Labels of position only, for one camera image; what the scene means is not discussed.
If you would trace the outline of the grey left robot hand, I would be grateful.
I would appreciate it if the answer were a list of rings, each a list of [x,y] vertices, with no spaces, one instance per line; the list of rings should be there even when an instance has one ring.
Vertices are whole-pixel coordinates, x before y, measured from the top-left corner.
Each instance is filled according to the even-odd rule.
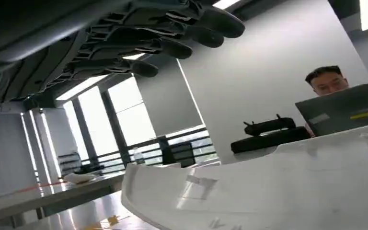
[[[0,0],[0,102],[109,74],[153,77],[130,57],[191,56],[186,40],[216,48],[243,22],[200,0]]]

